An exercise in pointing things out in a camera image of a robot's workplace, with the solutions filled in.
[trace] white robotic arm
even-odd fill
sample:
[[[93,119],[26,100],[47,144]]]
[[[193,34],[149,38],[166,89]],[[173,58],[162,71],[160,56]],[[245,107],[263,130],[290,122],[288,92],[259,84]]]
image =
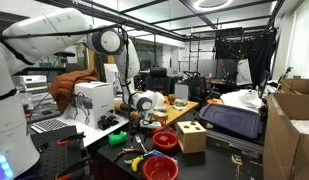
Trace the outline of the white robotic arm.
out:
[[[0,179],[17,177],[39,159],[39,153],[26,130],[21,99],[11,74],[75,44],[86,35],[88,48],[98,53],[115,55],[124,102],[143,112],[141,114],[144,120],[150,120],[156,104],[156,94],[147,91],[140,95],[129,87],[131,78],[139,71],[133,43],[127,38],[123,40],[114,30],[87,32],[91,28],[79,11],[62,9],[15,23],[0,34]],[[42,36],[51,33],[68,36]]]

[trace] orange cloth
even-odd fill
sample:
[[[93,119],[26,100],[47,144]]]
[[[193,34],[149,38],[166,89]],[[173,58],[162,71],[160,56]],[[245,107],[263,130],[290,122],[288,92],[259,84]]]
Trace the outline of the orange cloth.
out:
[[[98,73],[93,70],[73,71],[57,76],[49,92],[57,102],[58,110],[63,113],[71,101],[75,84],[89,81],[100,81]]]

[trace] green object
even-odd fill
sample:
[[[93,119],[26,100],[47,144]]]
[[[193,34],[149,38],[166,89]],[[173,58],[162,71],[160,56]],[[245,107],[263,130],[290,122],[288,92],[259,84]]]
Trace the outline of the green object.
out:
[[[126,141],[126,133],[121,131],[120,134],[110,134],[108,135],[108,143],[110,143],[111,146],[114,146],[115,144],[122,143]]]

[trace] red bowl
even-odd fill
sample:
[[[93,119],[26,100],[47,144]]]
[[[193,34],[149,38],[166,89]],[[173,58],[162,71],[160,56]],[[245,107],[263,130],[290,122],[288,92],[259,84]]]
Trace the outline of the red bowl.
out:
[[[177,145],[177,137],[171,132],[158,132],[153,136],[152,140],[154,145],[163,151],[170,150]]]
[[[142,173],[146,180],[176,180],[178,166],[167,156],[153,156],[144,163]]]

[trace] ceiling light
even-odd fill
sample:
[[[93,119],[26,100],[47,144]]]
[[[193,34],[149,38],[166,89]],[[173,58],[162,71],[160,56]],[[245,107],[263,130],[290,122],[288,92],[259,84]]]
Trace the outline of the ceiling light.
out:
[[[227,0],[226,2],[222,3],[222,4],[219,4],[217,6],[211,6],[211,7],[202,7],[200,6],[202,2],[204,2],[205,0],[197,0],[193,6],[195,9],[197,10],[200,10],[200,11],[214,11],[214,10],[217,10],[217,9],[221,9],[221,8],[224,8],[226,6],[228,6],[229,4],[232,3],[233,0]]]

